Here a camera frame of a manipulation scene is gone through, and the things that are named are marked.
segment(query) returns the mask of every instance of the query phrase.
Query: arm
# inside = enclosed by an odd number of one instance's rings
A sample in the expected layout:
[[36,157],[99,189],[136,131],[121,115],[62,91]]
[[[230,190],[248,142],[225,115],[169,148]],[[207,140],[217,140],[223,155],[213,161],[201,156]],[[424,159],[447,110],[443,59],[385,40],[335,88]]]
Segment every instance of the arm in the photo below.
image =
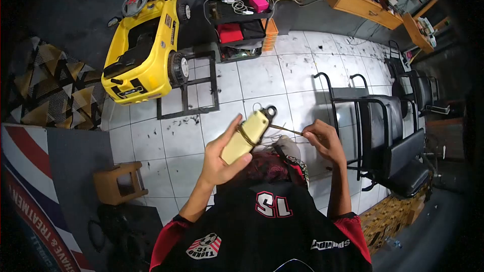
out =
[[222,149],[236,132],[237,125],[241,120],[242,115],[239,114],[221,136],[209,142],[207,147],[205,147],[202,173],[198,178],[188,202],[180,210],[180,216],[191,222],[196,222],[202,216],[203,212],[205,212],[210,194],[215,185],[228,182],[252,160],[251,154],[244,154],[231,165],[227,165],[220,158]]
[[232,179],[252,160],[251,154],[244,154],[231,165],[227,165],[220,158],[222,149],[230,141],[241,120],[242,115],[239,114],[225,133],[208,143],[207,147],[205,147],[202,173],[187,203],[185,203],[179,214],[163,227],[158,235],[153,249],[150,271],[154,272],[158,269],[156,267],[165,260],[173,246],[183,237],[185,231],[202,216],[215,185],[223,184]]
[[335,128],[321,120],[316,120],[303,129],[302,135],[309,140],[323,158],[333,163],[328,217],[333,218],[350,213],[351,198],[346,157]]
[[361,229],[360,217],[351,212],[346,156],[335,128],[321,120],[316,120],[313,124],[306,126],[302,134],[323,158],[333,162],[328,217],[333,220],[336,227],[350,239],[366,261],[371,264],[370,252]]
[[330,202],[328,217],[333,218],[351,212],[351,197],[349,195],[348,171],[344,165],[334,165],[331,178]]

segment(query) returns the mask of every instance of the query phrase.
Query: toy car wheel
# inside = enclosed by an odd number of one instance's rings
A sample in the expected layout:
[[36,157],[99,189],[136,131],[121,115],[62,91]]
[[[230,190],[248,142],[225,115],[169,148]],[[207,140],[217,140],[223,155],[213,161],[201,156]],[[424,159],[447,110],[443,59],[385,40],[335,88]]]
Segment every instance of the toy car wheel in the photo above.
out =
[[188,81],[188,61],[180,52],[172,51],[168,56],[168,78],[171,85],[181,85]]
[[190,6],[183,0],[177,2],[177,14],[180,23],[186,23],[191,17]]

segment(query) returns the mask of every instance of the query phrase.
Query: hand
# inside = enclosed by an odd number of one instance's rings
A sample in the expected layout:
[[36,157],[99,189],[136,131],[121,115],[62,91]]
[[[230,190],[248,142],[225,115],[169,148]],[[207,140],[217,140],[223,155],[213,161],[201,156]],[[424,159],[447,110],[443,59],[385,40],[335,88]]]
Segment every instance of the hand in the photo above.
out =
[[309,140],[323,158],[338,166],[346,166],[346,156],[333,126],[321,120],[314,121],[302,130],[302,135]]
[[236,132],[237,125],[241,120],[242,115],[239,114],[221,136],[209,142],[207,147],[205,147],[205,158],[203,160],[203,169],[199,181],[202,181],[207,187],[213,188],[215,185],[226,183],[244,169],[252,160],[251,154],[244,154],[231,165],[227,165],[220,157],[222,149]]

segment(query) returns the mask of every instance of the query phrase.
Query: wooden shelf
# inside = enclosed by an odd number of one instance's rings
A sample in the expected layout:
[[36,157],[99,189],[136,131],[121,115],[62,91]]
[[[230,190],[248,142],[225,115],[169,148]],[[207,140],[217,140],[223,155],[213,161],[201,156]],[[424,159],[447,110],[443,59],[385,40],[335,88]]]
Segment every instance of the wooden shelf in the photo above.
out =
[[409,13],[403,15],[403,25],[407,29],[412,42],[420,47],[424,53],[429,54],[434,51],[434,47],[428,42],[427,38],[420,33],[417,23],[412,18],[412,15]]
[[373,0],[328,0],[333,9],[360,16],[394,30],[403,23],[402,17],[384,10]]

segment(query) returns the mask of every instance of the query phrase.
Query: red box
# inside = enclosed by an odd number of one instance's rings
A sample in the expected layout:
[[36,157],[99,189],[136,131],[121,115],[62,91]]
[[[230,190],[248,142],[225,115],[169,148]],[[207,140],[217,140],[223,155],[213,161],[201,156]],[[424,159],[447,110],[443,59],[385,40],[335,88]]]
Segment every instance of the red box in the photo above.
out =
[[217,32],[220,38],[220,43],[229,43],[233,41],[243,40],[240,24],[238,23],[224,23],[217,26]]

